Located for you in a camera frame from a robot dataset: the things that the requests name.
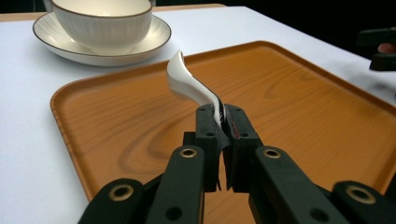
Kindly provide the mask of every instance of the ceramic bowl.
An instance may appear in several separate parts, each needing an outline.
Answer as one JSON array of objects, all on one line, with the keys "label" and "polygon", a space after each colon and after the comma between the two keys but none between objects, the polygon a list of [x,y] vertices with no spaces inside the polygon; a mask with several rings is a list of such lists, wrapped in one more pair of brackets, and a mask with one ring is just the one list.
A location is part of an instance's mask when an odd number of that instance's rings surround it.
[{"label": "ceramic bowl", "polygon": [[151,25],[148,0],[51,0],[64,30],[97,54],[124,54],[139,44]]},{"label": "ceramic bowl", "polygon": [[72,41],[53,12],[38,18],[33,25],[35,36],[55,54],[77,63],[96,66],[124,66],[141,63],[163,51],[172,35],[171,27],[162,19],[152,16],[148,34],[126,54],[98,55]]}]

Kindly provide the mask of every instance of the ceramic spoon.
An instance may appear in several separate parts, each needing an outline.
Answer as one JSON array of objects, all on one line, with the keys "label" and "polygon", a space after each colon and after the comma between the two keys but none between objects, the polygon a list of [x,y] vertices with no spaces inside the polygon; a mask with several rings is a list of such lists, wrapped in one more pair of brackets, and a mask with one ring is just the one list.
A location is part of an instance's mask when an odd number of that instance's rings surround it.
[{"label": "ceramic spoon", "polygon": [[183,53],[179,50],[167,66],[169,89],[177,96],[195,101],[198,105],[212,104],[214,118],[220,126],[225,120],[224,105],[220,98],[187,70]]}]

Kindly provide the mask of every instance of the white table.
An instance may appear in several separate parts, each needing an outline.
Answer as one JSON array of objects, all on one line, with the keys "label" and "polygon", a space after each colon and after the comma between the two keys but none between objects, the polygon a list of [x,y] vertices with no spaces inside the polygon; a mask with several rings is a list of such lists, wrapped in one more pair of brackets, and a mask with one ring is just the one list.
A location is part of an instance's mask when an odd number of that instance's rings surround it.
[{"label": "white table", "polygon": [[305,35],[246,7],[155,12],[172,37],[155,58],[127,67],[74,63],[47,50],[33,21],[0,22],[0,223],[77,223],[88,201],[50,111],[72,81],[184,55],[265,40],[396,106],[396,72]]}]

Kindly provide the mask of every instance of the orange tray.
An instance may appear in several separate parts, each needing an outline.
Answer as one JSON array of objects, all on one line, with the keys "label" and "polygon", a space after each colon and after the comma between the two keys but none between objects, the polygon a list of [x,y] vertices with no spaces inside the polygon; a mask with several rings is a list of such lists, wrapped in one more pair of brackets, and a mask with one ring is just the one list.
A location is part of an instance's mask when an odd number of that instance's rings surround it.
[{"label": "orange tray", "polygon": [[[355,180],[384,192],[396,166],[396,108],[268,42],[185,58],[224,103],[245,109],[265,145],[318,185]],[[70,83],[51,109],[88,199],[121,177],[161,174],[198,105],[168,90],[167,62]],[[225,186],[224,167],[220,181]],[[253,222],[244,194],[207,194],[205,222]]]}]

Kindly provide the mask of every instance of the saucer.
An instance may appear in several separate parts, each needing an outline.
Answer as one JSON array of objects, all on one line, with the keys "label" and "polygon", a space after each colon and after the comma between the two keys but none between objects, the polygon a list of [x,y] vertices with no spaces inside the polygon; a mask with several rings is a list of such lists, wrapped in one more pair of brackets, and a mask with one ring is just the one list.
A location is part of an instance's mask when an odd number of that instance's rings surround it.
[{"label": "saucer", "polygon": [[122,66],[140,63],[158,54],[169,41],[172,31],[170,26],[160,18],[153,16],[147,36],[129,53],[98,55],[90,49],[76,43],[62,28],[53,12],[38,18],[33,25],[33,32],[52,52],[78,63],[98,66]]}]

